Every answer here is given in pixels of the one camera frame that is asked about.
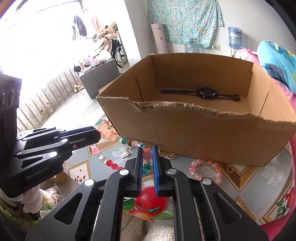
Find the white fluffy towel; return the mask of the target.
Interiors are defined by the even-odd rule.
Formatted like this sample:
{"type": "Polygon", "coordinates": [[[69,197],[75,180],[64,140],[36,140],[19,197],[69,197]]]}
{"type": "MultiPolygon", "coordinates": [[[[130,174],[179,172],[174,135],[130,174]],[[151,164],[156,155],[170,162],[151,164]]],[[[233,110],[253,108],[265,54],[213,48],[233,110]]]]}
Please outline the white fluffy towel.
{"type": "Polygon", "coordinates": [[[175,240],[174,228],[148,222],[124,212],[121,221],[120,240],[175,240]]]}

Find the dark grey cabinet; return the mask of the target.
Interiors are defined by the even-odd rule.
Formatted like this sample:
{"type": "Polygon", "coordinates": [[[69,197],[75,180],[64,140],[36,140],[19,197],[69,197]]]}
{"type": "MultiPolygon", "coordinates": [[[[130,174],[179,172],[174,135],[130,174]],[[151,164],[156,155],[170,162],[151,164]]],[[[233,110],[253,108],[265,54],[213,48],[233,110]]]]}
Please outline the dark grey cabinet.
{"type": "Polygon", "coordinates": [[[118,78],[119,75],[115,60],[110,59],[101,65],[85,70],[79,78],[89,97],[94,99],[100,89],[118,78]]]}

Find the brown cardboard box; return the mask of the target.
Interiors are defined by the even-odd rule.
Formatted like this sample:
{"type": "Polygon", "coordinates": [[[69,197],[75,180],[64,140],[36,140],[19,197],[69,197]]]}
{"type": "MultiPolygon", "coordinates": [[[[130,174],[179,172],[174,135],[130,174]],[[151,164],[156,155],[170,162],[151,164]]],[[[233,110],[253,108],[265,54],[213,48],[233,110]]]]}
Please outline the brown cardboard box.
{"type": "Polygon", "coordinates": [[[140,60],[98,97],[119,135],[186,157],[263,166],[295,134],[295,111],[259,66],[211,54],[140,60]],[[210,87],[240,101],[161,94],[210,87]]]}

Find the wheelchair with clothes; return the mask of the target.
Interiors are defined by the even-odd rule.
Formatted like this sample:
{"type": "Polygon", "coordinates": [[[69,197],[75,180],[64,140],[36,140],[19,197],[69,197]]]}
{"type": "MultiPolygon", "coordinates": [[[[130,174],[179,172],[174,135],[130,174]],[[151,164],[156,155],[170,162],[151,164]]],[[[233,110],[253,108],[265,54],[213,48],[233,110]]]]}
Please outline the wheelchair with clothes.
{"type": "Polygon", "coordinates": [[[110,25],[105,26],[98,34],[95,34],[93,42],[95,44],[93,59],[97,59],[99,55],[107,56],[108,52],[119,68],[124,67],[127,62],[127,56],[116,22],[112,22],[110,25]]]}

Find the fruit pattern tablecloth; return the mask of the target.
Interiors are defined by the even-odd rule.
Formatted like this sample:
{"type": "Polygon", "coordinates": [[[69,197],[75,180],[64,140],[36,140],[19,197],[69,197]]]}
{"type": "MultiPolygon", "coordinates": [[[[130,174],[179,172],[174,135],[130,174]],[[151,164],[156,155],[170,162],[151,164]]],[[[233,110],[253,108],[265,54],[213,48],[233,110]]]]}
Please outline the fruit pattern tablecloth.
{"type": "MultiPolygon", "coordinates": [[[[63,172],[46,181],[41,188],[48,194],[48,204],[66,198],[85,179],[107,179],[114,167],[123,167],[136,156],[118,144],[93,153],[84,147],[73,153],[63,172]]],[[[219,163],[220,187],[266,232],[270,240],[295,240],[295,139],[292,139],[265,166],[240,166],[219,163]]]]}

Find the black wrist watch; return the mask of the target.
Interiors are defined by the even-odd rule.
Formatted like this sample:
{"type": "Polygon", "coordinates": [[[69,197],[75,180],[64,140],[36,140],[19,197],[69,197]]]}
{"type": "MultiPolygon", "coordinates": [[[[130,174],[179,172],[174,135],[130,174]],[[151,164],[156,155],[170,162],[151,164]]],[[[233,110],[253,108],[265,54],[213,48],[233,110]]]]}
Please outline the black wrist watch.
{"type": "Polygon", "coordinates": [[[161,90],[161,94],[181,94],[181,95],[192,95],[197,96],[202,99],[227,99],[232,101],[240,101],[239,95],[230,95],[219,93],[217,90],[210,87],[200,87],[197,90],[173,90],[173,89],[164,89],[161,90]]]}

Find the rolled pink mat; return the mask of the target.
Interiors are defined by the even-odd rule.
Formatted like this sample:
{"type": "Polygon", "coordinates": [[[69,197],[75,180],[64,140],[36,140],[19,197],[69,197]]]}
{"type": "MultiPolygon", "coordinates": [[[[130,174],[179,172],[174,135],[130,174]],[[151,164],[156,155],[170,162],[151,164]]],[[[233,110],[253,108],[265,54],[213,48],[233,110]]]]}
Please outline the rolled pink mat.
{"type": "Polygon", "coordinates": [[[159,24],[159,23],[152,24],[151,28],[152,28],[152,33],[154,36],[154,41],[156,44],[158,54],[168,53],[167,43],[166,43],[165,34],[164,34],[164,30],[163,30],[163,25],[159,24]]]}

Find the clear water bottle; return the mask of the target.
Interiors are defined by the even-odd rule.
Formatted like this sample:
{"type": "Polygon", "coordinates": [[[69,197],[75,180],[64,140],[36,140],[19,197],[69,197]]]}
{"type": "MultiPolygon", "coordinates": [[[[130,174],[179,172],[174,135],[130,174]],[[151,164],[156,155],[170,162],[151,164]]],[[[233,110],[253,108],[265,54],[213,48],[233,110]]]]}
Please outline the clear water bottle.
{"type": "Polygon", "coordinates": [[[184,48],[185,48],[186,53],[199,53],[200,52],[199,44],[194,39],[191,39],[188,42],[186,42],[184,45],[184,48]]]}

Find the blue water jug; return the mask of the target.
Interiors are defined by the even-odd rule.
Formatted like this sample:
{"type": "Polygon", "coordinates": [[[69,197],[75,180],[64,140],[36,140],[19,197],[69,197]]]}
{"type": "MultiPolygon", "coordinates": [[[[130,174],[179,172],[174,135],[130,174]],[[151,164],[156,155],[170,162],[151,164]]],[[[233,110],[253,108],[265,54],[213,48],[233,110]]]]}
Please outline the blue water jug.
{"type": "Polygon", "coordinates": [[[242,47],[242,30],[238,27],[228,27],[229,47],[239,50],[242,47]]]}

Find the blue pink bedding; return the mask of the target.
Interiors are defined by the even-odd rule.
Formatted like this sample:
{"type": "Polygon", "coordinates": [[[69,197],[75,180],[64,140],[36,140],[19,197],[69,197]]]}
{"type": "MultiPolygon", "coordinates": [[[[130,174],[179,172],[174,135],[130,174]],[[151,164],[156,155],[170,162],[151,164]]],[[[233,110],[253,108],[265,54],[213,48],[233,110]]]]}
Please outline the blue pink bedding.
{"type": "Polygon", "coordinates": [[[257,50],[241,48],[235,58],[255,63],[273,78],[295,108],[295,54],[272,40],[259,43],[257,50]]]}

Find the floral teal hanging cloth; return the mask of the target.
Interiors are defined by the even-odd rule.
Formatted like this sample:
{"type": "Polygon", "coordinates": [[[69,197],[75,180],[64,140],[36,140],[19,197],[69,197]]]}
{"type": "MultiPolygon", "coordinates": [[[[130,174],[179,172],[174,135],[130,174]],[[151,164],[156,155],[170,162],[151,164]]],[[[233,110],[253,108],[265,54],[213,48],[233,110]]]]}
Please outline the floral teal hanging cloth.
{"type": "Polygon", "coordinates": [[[184,45],[192,40],[205,49],[214,44],[218,27],[223,27],[215,0],[147,1],[147,23],[162,24],[168,43],[184,45]]]}

